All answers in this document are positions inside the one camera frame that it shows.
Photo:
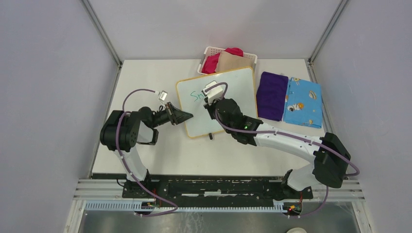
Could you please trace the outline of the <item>yellow framed whiteboard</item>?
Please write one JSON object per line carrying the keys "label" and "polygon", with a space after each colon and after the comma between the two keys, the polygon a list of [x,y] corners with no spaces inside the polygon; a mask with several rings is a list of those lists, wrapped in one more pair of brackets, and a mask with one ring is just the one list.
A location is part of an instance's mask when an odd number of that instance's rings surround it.
{"label": "yellow framed whiteboard", "polygon": [[[220,120],[211,119],[203,107],[205,96],[202,90],[212,81],[228,83],[226,95],[216,106]],[[222,124],[244,129],[243,117],[258,116],[255,90],[254,71],[250,67],[178,81],[176,91],[181,109],[194,115],[185,121],[187,136],[194,139],[223,132]]]}

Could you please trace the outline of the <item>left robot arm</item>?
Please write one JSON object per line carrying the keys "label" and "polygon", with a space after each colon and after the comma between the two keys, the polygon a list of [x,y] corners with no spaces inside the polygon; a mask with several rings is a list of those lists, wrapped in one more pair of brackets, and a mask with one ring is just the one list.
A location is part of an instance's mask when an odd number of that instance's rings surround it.
{"label": "left robot arm", "polygon": [[176,108],[171,102],[154,111],[142,107],[138,111],[114,110],[100,132],[100,143],[114,152],[126,171],[126,179],[136,182],[134,191],[141,198],[151,195],[153,185],[148,182],[150,173],[143,164],[136,145],[154,146],[157,143],[158,126],[181,124],[194,115]]}

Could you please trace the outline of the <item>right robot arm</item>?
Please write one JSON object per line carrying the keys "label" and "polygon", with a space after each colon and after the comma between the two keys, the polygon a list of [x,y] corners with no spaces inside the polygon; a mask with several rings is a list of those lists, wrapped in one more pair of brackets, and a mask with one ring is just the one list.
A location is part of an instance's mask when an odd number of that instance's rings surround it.
{"label": "right robot arm", "polygon": [[280,190],[287,198],[293,198],[315,184],[341,188],[344,178],[348,177],[346,171],[351,156],[333,133],[308,136],[281,131],[260,119],[244,115],[233,99],[209,101],[205,98],[204,108],[211,119],[216,120],[237,142],[277,149],[308,162],[308,165],[285,174]]}

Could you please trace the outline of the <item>red cloth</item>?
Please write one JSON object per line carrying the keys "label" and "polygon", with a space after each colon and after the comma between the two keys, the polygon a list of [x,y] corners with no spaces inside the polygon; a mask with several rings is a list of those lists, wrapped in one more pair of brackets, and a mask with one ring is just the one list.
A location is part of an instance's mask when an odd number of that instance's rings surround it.
{"label": "red cloth", "polygon": [[202,69],[201,69],[202,74],[215,73],[217,65],[218,65],[219,57],[222,51],[225,51],[232,55],[236,55],[240,57],[244,56],[244,52],[240,48],[234,47],[234,48],[226,48],[223,50],[220,48],[208,47],[206,49],[206,52],[210,52],[210,54],[206,55],[205,60],[202,62],[203,64]]}

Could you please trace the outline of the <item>beige cloth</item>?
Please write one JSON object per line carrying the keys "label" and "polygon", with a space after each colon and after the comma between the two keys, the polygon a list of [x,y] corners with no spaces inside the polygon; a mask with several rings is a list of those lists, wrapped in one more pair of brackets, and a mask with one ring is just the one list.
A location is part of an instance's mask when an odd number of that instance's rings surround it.
{"label": "beige cloth", "polygon": [[222,51],[220,53],[215,72],[223,72],[242,67],[252,67],[253,64],[254,61],[249,58],[233,55],[226,51]]}

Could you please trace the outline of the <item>white plastic basket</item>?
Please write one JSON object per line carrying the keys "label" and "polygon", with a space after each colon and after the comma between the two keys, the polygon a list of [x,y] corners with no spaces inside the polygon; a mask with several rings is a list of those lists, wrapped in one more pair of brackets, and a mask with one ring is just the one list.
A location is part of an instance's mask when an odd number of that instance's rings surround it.
{"label": "white plastic basket", "polygon": [[207,47],[203,53],[197,72],[201,75],[214,74],[237,68],[256,67],[258,57],[245,53],[239,48]]}

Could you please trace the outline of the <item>purple towel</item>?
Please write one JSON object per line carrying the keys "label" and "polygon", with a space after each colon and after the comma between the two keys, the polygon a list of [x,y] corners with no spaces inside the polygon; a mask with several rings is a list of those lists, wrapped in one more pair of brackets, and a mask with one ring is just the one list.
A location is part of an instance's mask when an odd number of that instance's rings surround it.
{"label": "purple towel", "polygon": [[287,76],[263,72],[256,93],[257,113],[260,118],[281,121],[289,79]]}

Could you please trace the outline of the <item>blue patterned cloth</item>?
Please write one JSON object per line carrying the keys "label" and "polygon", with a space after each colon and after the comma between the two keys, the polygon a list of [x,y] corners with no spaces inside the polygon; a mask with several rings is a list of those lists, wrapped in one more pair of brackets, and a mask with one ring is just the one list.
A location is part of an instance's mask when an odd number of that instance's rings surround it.
{"label": "blue patterned cloth", "polygon": [[282,120],[289,124],[320,129],[323,122],[321,86],[291,77]]}

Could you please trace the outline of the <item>white round object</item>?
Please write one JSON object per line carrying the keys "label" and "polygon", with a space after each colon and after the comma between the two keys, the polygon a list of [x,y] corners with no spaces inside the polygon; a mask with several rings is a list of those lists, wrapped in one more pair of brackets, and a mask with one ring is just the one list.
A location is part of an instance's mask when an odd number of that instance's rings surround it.
{"label": "white round object", "polygon": [[307,233],[307,231],[303,228],[296,227],[289,229],[288,231],[286,231],[286,233]]}

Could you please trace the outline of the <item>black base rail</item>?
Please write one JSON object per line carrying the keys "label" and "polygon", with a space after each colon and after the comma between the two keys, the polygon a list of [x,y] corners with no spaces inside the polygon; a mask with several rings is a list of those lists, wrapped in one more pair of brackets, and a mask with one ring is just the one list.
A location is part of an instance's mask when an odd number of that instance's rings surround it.
{"label": "black base rail", "polygon": [[122,197],[147,199],[156,207],[272,207],[274,201],[309,200],[311,187],[293,191],[278,176],[150,175],[126,180]]}

